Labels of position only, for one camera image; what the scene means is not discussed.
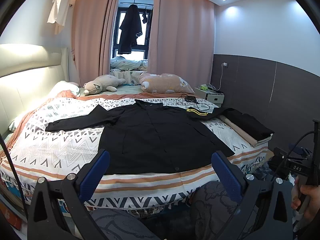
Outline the person's right hand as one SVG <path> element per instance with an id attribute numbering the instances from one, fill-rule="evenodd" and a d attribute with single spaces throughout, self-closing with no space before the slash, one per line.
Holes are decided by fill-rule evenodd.
<path id="1" fill-rule="evenodd" d="M 319 211 L 319 186 L 303 185 L 300 177 L 295 179 L 295 185 L 291 191 L 291 207 L 296 210 L 301 205 L 306 206 L 304 218 L 307 222 L 312 222 Z"/>

